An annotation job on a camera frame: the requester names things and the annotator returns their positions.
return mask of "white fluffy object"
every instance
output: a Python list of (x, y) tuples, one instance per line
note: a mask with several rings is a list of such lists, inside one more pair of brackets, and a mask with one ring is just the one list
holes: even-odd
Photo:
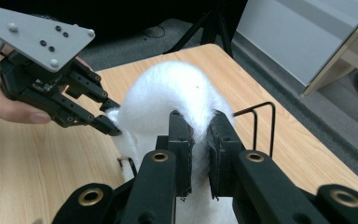
[[(192, 149), (192, 193), (176, 200), (176, 223), (237, 223), (232, 200), (213, 200), (209, 185), (209, 155), (205, 149), (206, 131), (215, 109), (234, 123), (226, 99), (196, 66), (184, 62), (158, 63), (146, 70), (128, 91), (120, 108), (106, 111), (122, 131), (113, 137), (122, 157), (132, 158), (137, 169), (144, 155), (155, 149), (158, 135), (168, 135), (169, 115), (178, 110), (194, 129)], [(123, 167), (125, 180), (133, 178), (128, 164)]]

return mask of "wooden table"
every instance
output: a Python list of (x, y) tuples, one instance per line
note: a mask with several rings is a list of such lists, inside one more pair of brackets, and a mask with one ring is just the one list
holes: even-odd
[[(200, 67), (234, 111), (271, 101), (277, 108), (273, 159), (294, 183), (311, 193), (322, 184), (358, 190), (358, 176), (216, 45), (204, 45), (100, 71), (110, 97), (121, 103), (127, 89), (151, 65), (180, 60)], [(78, 101), (94, 114), (98, 105)], [(268, 152), (270, 109), (257, 111), (257, 148)], [(236, 118), (236, 130), (252, 146), (253, 117)], [(88, 126), (25, 125), (0, 120), (0, 223), (50, 223), (69, 195), (91, 182), (121, 185), (112, 139)]]

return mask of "screw hole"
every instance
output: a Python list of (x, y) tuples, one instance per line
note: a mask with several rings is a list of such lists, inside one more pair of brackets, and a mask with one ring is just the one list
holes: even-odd
[(261, 162), (264, 160), (264, 157), (257, 154), (257, 153), (248, 153), (246, 154), (246, 158), (249, 160), (249, 161), (254, 161), (254, 162)]
[(83, 206), (91, 206), (98, 203), (103, 198), (101, 189), (86, 189), (80, 194), (78, 202)]
[(347, 207), (358, 207), (358, 199), (347, 191), (332, 189), (330, 196), (337, 202)]
[(168, 159), (168, 154), (163, 152), (158, 152), (153, 155), (153, 161), (166, 161)]

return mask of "white cabinet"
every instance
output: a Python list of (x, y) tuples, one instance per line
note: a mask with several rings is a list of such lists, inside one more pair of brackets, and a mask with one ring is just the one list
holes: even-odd
[(249, 0), (237, 32), (304, 86), (358, 26), (358, 0)]

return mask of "gray mounting plate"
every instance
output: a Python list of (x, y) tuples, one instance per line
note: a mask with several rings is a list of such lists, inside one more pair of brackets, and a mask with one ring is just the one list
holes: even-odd
[(50, 72), (59, 71), (94, 36), (77, 25), (0, 8), (0, 40)]

